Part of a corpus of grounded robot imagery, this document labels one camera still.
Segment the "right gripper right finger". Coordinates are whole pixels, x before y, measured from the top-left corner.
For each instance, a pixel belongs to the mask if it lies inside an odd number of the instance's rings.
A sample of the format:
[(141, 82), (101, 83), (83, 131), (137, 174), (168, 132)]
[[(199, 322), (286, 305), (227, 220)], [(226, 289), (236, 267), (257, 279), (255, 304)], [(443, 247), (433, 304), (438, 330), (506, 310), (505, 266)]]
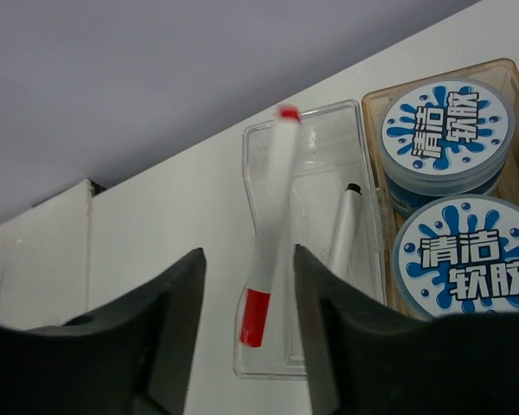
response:
[(420, 321), (296, 246), (295, 291), (316, 414), (519, 414), (519, 313)]

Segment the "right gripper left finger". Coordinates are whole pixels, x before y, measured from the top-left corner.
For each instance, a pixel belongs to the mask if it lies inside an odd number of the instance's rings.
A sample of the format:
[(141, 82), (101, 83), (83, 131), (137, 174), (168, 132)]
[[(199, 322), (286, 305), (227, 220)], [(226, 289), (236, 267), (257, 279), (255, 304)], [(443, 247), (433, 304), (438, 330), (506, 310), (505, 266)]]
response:
[(0, 325), (0, 414), (181, 414), (202, 312), (196, 248), (60, 326)]

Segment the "red cap marker pen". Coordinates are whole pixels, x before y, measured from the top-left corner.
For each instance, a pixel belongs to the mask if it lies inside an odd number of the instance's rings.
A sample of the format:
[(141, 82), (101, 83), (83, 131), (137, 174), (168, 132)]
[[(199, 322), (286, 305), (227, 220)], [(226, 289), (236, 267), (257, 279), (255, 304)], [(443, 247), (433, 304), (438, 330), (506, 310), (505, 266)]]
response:
[(250, 348), (258, 348), (263, 342), (301, 127), (297, 107), (278, 107), (267, 147), (265, 179), (257, 200), (258, 216), (254, 221), (253, 253), (240, 329), (240, 342)]

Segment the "black cap marker pen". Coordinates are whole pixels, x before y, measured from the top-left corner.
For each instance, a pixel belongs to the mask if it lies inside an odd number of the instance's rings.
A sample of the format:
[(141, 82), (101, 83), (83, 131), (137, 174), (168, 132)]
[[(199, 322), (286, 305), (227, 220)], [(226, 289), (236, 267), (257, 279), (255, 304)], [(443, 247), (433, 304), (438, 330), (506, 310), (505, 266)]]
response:
[(342, 280), (349, 275), (350, 260), (362, 211), (362, 188), (349, 183), (343, 191), (330, 244), (329, 268)]

